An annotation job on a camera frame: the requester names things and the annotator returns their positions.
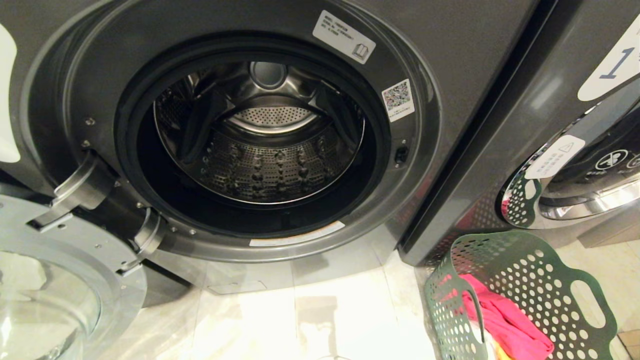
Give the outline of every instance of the tile floor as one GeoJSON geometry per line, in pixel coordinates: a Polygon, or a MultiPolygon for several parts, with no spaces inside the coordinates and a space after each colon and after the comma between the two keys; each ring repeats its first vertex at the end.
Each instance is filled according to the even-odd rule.
{"type": "MultiPolygon", "coordinates": [[[[600,283],[620,331],[640,328],[640,240],[556,247],[600,283]]],[[[215,296],[192,289],[143,309],[100,360],[436,359],[418,283],[429,272],[393,253],[384,267],[295,288],[215,296]]],[[[616,360],[630,359],[612,342],[616,360]]]]}

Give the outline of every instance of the number 1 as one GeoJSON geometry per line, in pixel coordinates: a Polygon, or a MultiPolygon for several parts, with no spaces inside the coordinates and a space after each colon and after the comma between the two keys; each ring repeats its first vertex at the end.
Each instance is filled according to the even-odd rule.
{"type": "Polygon", "coordinates": [[[620,65],[622,65],[622,63],[629,57],[629,55],[631,55],[631,52],[634,49],[635,47],[630,47],[628,49],[622,50],[622,53],[624,54],[624,56],[622,56],[622,59],[618,61],[616,66],[614,66],[613,69],[611,69],[611,71],[608,74],[600,75],[600,79],[615,79],[616,76],[613,73],[616,72],[616,70],[620,67],[620,65]]]}

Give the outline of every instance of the qr code sticker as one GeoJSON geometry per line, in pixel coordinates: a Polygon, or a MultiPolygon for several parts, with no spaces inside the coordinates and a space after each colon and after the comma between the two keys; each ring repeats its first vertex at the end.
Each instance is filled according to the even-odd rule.
{"type": "Polygon", "coordinates": [[[415,111],[409,79],[405,79],[382,92],[389,121],[396,121],[415,111]]]}

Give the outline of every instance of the pink clothing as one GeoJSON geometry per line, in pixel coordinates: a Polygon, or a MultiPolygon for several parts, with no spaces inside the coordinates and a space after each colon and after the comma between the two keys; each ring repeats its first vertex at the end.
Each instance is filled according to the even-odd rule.
{"type": "MultiPolygon", "coordinates": [[[[543,360],[554,351],[554,344],[509,299],[491,292],[473,275],[461,275],[473,287],[484,320],[484,328],[504,351],[515,360],[543,360]]],[[[471,295],[463,293],[462,301],[471,320],[477,320],[471,295]]]]}

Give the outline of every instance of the door glass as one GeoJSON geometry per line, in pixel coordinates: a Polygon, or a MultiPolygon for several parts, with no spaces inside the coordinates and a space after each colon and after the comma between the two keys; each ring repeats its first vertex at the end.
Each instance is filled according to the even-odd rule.
{"type": "Polygon", "coordinates": [[[78,276],[0,251],[0,360],[81,359],[99,315],[95,293],[78,276]]]}

